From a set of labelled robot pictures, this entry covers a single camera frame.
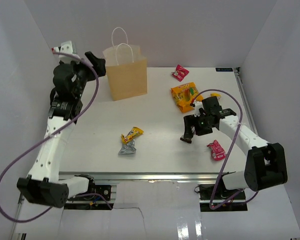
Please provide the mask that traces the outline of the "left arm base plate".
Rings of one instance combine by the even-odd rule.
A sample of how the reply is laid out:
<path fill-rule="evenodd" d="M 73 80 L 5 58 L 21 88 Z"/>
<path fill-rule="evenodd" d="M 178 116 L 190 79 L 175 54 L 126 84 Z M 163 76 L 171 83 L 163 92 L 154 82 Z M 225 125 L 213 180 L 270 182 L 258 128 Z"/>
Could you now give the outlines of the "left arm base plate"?
<path fill-rule="evenodd" d="M 82 193 L 84 194 L 99 194 L 103 196 L 107 201 L 111 199 L 111 190 L 112 186 L 111 185 L 96 185 L 92 184 L 91 186 L 88 187 L 88 191 Z M 102 200 L 98 195 L 89 195 L 89 196 L 74 196 L 68 199 L 69 201 L 95 201 L 95 200 Z"/>

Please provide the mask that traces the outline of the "pink snack packet front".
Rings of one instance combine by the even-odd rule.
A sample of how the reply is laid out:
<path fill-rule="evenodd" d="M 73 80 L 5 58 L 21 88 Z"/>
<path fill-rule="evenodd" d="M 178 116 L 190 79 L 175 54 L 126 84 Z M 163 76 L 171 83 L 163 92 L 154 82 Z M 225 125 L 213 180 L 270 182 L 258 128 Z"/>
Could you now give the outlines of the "pink snack packet front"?
<path fill-rule="evenodd" d="M 210 154 L 214 161 L 222 161 L 226 158 L 227 153 L 217 140 L 209 143 L 207 147 L 210 149 Z"/>

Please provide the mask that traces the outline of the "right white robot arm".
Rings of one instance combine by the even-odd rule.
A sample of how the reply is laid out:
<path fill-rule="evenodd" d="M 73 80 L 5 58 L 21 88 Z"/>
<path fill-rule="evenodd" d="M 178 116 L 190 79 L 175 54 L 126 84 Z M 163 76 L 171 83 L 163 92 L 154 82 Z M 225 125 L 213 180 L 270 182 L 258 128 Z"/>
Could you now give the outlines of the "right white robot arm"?
<path fill-rule="evenodd" d="M 194 114 L 184 120 L 184 134 L 180 138 L 191 143 L 194 135 L 211 134 L 213 129 L 221 131 L 246 156 L 243 171 L 224 174 L 215 188 L 216 195 L 226 200 L 234 190 L 250 189 L 254 192 L 283 185 L 288 181 L 285 151 L 279 143 L 269 143 L 250 128 L 240 124 L 240 118 L 230 108 L 222 108 L 216 96 L 202 101 L 192 101 Z"/>

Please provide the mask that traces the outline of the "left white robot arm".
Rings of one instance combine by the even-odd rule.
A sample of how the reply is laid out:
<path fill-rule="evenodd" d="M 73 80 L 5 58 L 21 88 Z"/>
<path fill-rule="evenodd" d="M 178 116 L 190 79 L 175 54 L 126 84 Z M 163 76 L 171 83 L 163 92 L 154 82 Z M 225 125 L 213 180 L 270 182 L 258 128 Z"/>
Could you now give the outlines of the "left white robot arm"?
<path fill-rule="evenodd" d="M 65 147 L 78 118 L 86 111 L 81 101 L 85 86 L 106 74 L 105 59 L 90 51 L 84 55 L 91 66 L 65 54 L 53 70 L 54 87 L 50 92 L 45 141 L 27 176 L 20 177 L 16 184 L 30 203 L 62 208 L 75 195 L 80 194 L 86 200 L 95 196 L 96 187 L 90 184 L 89 177 L 76 175 L 67 180 L 59 179 Z"/>

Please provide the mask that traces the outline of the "brown chocolate bar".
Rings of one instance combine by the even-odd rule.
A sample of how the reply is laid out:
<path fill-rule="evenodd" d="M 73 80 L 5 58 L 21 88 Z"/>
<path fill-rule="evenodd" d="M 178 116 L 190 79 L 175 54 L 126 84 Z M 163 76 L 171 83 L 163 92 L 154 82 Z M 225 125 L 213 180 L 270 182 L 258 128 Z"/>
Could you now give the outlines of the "brown chocolate bar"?
<path fill-rule="evenodd" d="M 194 126 L 191 127 L 191 134 L 192 134 L 192 137 L 184 137 L 184 135 L 182 135 L 180 137 L 180 140 L 183 141 L 183 142 L 185 142 L 185 143 L 191 144 L 193 137 L 196 135 L 196 131 L 195 131 L 195 127 Z"/>

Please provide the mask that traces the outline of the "yellow M&M's packet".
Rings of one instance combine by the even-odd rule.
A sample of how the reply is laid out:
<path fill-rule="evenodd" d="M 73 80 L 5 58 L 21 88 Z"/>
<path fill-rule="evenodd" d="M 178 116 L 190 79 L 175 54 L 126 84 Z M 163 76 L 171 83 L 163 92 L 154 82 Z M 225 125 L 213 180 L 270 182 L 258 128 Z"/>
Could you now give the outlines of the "yellow M&M's packet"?
<path fill-rule="evenodd" d="M 132 129 L 128 132 L 126 135 L 121 135 L 121 142 L 125 145 L 127 145 L 129 142 L 134 140 L 135 138 L 141 136 L 144 133 L 144 131 L 139 127 L 132 127 Z"/>

